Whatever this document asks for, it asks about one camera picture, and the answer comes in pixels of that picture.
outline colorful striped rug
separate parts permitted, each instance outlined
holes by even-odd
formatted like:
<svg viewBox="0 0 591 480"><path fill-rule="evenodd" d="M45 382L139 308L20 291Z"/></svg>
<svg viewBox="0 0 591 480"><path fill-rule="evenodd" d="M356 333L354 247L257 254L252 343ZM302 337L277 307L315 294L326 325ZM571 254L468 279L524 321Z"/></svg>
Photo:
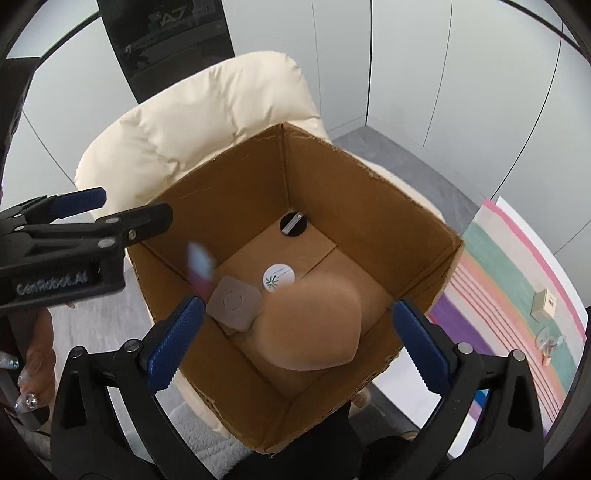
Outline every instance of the colorful striped rug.
<svg viewBox="0 0 591 480"><path fill-rule="evenodd" d="M564 271L540 246L537 235L514 210L499 205L485 202L467 228L466 249L429 318L454 342L469 342L479 353L506 356L513 349L523 350L548 432L581 360L587 317ZM531 303L534 293L545 288L557 296L557 308L553 320L540 323L531 316ZM565 336L549 366L542 365L535 346L535 337L546 326L553 335ZM485 400L485 393L476 396L470 409L475 419Z"/></svg>

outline white wall panel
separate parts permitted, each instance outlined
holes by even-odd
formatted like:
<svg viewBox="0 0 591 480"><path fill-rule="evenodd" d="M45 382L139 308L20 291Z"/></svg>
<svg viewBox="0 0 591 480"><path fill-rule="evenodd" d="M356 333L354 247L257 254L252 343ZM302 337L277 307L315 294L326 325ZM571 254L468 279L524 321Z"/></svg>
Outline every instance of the white wall panel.
<svg viewBox="0 0 591 480"><path fill-rule="evenodd" d="M47 0L24 28L8 57L42 56L98 10L96 0Z"/></svg>
<svg viewBox="0 0 591 480"><path fill-rule="evenodd" d="M374 0L368 124L423 146L446 55L451 0Z"/></svg>
<svg viewBox="0 0 591 480"><path fill-rule="evenodd" d="M223 0L222 4L234 53L287 53L300 66L320 107L312 0Z"/></svg>
<svg viewBox="0 0 591 480"><path fill-rule="evenodd" d="M98 19L39 67L24 112L51 155L73 179L88 145L135 105Z"/></svg>
<svg viewBox="0 0 591 480"><path fill-rule="evenodd" d="M313 0L322 120L329 135L365 125L371 48L370 0Z"/></svg>
<svg viewBox="0 0 591 480"><path fill-rule="evenodd" d="M0 210L42 195L74 190L73 183L43 148L31 125L22 116L8 150Z"/></svg>
<svg viewBox="0 0 591 480"><path fill-rule="evenodd" d="M540 120L499 190L553 252L591 219L590 86L591 66L563 42Z"/></svg>
<svg viewBox="0 0 591 480"><path fill-rule="evenodd" d="M591 223L587 224L556 255L583 305L591 306Z"/></svg>
<svg viewBox="0 0 591 480"><path fill-rule="evenodd" d="M547 27L497 0L453 2L446 65L425 148L483 197L494 194L528 139L559 44Z"/></svg>
<svg viewBox="0 0 591 480"><path fill-rule="evenodd" d="M525 7L530 12L535 13L559 30L562 28L561 18L545 0L514 0L514 2Z"/></svg>

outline white circular sticker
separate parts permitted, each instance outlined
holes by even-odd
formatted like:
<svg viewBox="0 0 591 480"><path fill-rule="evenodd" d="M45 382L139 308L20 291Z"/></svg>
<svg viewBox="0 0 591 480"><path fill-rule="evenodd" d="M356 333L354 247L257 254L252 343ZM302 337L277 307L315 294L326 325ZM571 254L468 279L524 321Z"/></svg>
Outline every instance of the white circular sticker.
<svg viewBox="0 0 591 480"><path fill-rule="evenodd" d="M275 291L283 285L290 285L296 281L296 274L289 265L278 263L267 268L263 275L262 284L267 291Z"/></svg>

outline cardboard box flap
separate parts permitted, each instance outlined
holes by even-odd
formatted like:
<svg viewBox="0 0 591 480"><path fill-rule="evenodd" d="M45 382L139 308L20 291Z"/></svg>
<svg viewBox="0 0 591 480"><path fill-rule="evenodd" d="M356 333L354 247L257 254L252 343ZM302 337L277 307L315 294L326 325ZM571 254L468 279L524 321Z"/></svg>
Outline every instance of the cardboard box flap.
<svg viewBox="0 0 591 480"><path fill-rule="evenodd" d="M189 284L144 245L130 247L129 253L154 320L166 319L183 297L191 294ZM288 406L207 315L180 371L223 425L252 447L262 443Z"/></svg>
<svg viewBox="0 0 591 480"><path fill-rule="evenodd" d="M187 243L204 245L222 263L288 211L281 126L221 153L158 197L173 208L150 250L186 278Z"/></svg>
<svg viewBox="0 0 591 480"><path fill-rule="evenodd" d="M394 299L462 243L435 215L335 146L284 124L284 149L291 207L306 212Z"/></svg>

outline fingernail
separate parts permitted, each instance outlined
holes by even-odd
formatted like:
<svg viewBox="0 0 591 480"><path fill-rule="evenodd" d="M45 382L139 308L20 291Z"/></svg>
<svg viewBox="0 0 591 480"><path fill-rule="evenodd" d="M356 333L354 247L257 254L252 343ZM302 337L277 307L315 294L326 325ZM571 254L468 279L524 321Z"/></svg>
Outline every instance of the fingernail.
<svg viewBox="0 0 591 480"><path fill-rule="evenodd" d="M28 413L38 408L37 397L34 393L23 393L14 404L14 411L17 413Z"/></svg>
<svg viewBox="0 0 591 480"><path fill-rule="evenodd" d="M25 385L31 377L37 373L43 363L43 357L38 353L31 355L30 360L25 364L25 368L22 369L21 374L18 376L17 385L22 387Z"/></svg>
<svg viewBox="0 0 591 480"><path fill-rule="evenodd" d="M0 352L0 368L17 370L20 366L18 358L5 352Z"/></svg>

